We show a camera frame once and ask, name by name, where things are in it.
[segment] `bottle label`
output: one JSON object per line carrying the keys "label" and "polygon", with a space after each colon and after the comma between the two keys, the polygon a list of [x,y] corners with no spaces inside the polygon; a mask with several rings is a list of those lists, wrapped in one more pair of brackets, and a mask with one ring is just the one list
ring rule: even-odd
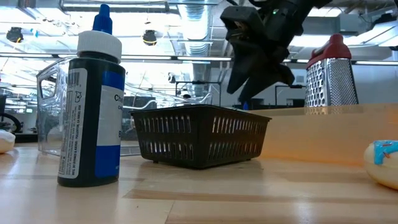
{"label": "bottle label", "polygon": [[124,77],[114,72],[104,72],[95,157],[96,177],[119,174],[123,96]]}
{"label": "bottle label", "polygon": [[81,135],[85,117],[87,70],[69,70],[67,103],[64,114],[65,127],[58,176],[74,179],[79,175]]}

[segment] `white bottle cap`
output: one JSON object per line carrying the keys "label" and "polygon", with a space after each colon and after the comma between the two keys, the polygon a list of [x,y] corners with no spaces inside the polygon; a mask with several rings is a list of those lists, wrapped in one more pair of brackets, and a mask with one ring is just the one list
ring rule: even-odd
{"label": "white bottle cap", "polygon": [[99,52],[113,56],[118,59],[118,63],[122,57],[122,42],[106,32],[88,30],[79,34],[77,44],[77,54],[81,52]]}

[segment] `black robotic arm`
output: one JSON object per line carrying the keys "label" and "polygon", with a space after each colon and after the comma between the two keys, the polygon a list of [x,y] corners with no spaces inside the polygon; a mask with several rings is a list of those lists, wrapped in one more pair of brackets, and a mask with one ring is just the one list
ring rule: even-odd
{"label": "black robotic arm", "polygon": [[294,82],[290,68],[281,63],[289,56],[287,47],[295,35],[303,34],[302,24],[313,7],[332,0],[249,0],[254,7],[227,7],[221,20],[228,32],[226,40],[234,50],[234,64],[227,92],[234,93],[247,81],[240,102],[282,82]]}

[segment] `black plastic basket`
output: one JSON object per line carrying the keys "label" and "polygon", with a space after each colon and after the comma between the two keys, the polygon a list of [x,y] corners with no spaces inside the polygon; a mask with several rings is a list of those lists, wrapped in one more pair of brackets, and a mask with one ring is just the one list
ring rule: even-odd
{"label": "black plastic basket", "polygon": [[141,156],[205,168],[261,154],[270,118],[210,105],[131,112]]}

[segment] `table surface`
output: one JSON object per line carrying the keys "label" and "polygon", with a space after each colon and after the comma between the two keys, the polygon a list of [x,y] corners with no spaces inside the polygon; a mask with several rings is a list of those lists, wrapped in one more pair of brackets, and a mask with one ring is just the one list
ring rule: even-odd
{"label": "table surface", "polygon": [[0,155],[0,223],[398,223],[398,192],[360,167],[256,160],[190,170],[122,157],[119,182],[57,185],[58,158]]}

